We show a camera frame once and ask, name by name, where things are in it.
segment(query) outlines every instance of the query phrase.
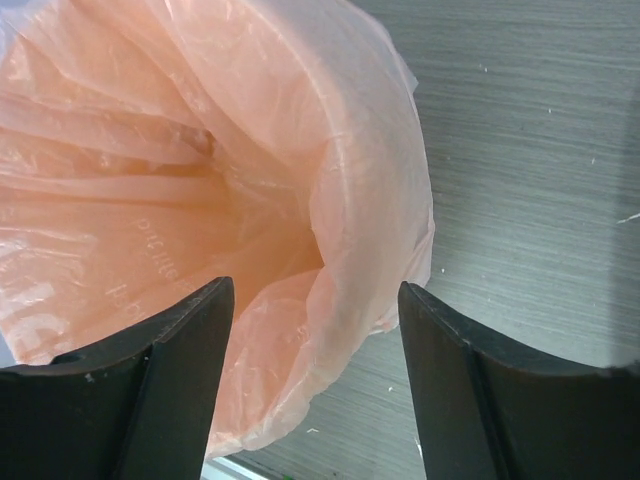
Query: trash bin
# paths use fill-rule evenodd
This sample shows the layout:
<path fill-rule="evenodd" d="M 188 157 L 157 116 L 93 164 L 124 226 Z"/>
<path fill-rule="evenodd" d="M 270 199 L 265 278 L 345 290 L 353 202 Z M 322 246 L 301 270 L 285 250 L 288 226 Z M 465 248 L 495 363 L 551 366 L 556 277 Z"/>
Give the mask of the trash bin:
<path fill-rule="evenodd" d="M 3 12 L 0 328 L 47 363 L 236 285 L 208 454 L 261 448 L 424 284 L 415 80 L 344 0 Z"/>

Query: plastic bag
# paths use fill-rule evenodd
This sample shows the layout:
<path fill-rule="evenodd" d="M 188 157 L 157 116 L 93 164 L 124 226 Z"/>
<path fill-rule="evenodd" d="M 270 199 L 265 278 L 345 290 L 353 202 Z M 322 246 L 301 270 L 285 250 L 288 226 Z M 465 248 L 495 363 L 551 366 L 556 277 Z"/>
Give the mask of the plastic bag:
<path fill-rule="evenodd" d="M 47 363 L 232 276 L 208 454 L 284 436 L 396 325 L 401 281 L 429 276 L 415 79 L 386 31 L 342 0 L 58 0 L 2 17 L 15 357 Z"/>

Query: table surface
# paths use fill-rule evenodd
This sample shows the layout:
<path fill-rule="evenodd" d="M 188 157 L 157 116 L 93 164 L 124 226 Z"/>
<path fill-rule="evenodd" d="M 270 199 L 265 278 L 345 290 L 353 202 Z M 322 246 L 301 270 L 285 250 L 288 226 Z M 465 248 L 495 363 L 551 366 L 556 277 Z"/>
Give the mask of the table surface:
<path fill-rule="evenodd" d="M 620 222 L 640 213 L 640 2 L 356 3 L 420 81 L 428 289 L 564 358 L 640 358 L 640 218 Z M 241 458 L 296 479 L 420 479 L 416 438 L 396 331 L 367 340 L 300 428 Z"/>

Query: gray laminate surface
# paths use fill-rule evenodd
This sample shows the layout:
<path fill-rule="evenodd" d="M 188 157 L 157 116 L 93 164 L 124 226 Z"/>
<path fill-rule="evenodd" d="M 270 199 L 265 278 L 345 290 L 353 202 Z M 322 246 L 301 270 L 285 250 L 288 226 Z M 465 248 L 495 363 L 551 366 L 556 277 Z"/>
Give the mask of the gray laminate surface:
<path fill-rule="evenodd" d="M 356 3 L 420 81 L 429 290 L 565 358 L 640 358 L 640 218 L 618 223 L 640 213 L 640 2 Z M 420 479 L 415 436 L 393 332 L 367 340 L 300 428 L 241 457 L 296 479 Z"/>

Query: dust speck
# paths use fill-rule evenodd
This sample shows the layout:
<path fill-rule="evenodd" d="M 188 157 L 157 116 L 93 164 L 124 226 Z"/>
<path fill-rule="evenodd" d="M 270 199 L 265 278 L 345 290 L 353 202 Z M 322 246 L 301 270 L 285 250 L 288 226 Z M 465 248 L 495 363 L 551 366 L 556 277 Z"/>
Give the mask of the dust speck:
<path fill-rule="evenodd" d="M 418 441 L 418 437 L 413 437 L 413 441 L 416 442 L 416 447 L 418 447 L 418 453 L 420 454 L 420 458 L 422 458 L 422 445 Z"/>
<path fill-rule="evenodd" d="M 639 219 L 639 218 L 640 218 L 640 212 L 639 212 L 639 213 L 636 213 L 635 215 L 631 215 L 630 217 L 625 218 L 625 219 L 623 219 L 623 220 L 618 220 L 618 225 L 623 224 L 623 223 L 630 222 L 631 220 L 637 220 L 637 219 Z"/>

